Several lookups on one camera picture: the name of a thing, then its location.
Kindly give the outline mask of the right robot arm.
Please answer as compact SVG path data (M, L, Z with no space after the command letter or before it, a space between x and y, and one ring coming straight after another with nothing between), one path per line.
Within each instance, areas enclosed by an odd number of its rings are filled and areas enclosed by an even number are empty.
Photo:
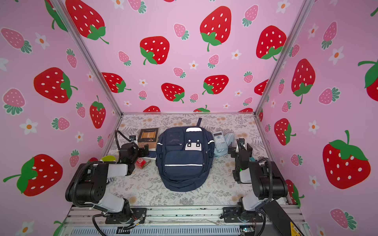
M253 191L241 197L234 209L223 208L221 216L225 222L248 222L262 215L262 209L274 200L286 197L288 187L276 163L269 158L251 161L253 148L229 147L228 153L235 159L232 171L238 184L251 184Z

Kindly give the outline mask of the navy blue student backpack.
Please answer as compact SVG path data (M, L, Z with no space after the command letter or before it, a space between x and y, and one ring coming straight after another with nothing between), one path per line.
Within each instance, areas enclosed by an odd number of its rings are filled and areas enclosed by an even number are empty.
M212 133L200 126L173 127L158 138L156 166L164 186L175 192L190 192L201 187L212 168L215 141Z

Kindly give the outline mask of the dark blue notebook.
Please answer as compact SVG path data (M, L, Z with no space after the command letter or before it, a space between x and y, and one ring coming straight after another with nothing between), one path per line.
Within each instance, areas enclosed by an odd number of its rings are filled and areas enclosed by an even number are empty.
M146 156L148 158L156 158L157 152L156 151L149 151L149 154Z

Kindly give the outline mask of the brown book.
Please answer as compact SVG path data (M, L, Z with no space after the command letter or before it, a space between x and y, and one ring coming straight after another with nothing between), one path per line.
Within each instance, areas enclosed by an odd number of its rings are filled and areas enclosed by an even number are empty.
M137 142L140 148L149 146L149 151L155 151L158 142L159 128L145 128L141 129Z

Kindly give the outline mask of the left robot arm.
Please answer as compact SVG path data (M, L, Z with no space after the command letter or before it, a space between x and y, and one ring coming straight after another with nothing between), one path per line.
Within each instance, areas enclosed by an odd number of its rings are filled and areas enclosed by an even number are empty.
M130 202L112 194L108 184L115 177L132 174L137 160L150 154L149 145L139 146L138 141L127 138L119 130L115 131L115 141L119 151L117 161L93 161L80 164L65 193L68 202L76 207L87 207L101 211L93 216L105 217L106 224L144 223L147 209L130 207Z

